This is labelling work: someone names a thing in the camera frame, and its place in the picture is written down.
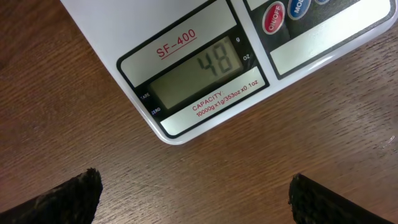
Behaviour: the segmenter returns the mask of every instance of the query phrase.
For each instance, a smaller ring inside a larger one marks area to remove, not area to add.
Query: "digital kitchen scale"
[[[385,32],[398,0],[62,0],[156,135],[187,142]]]

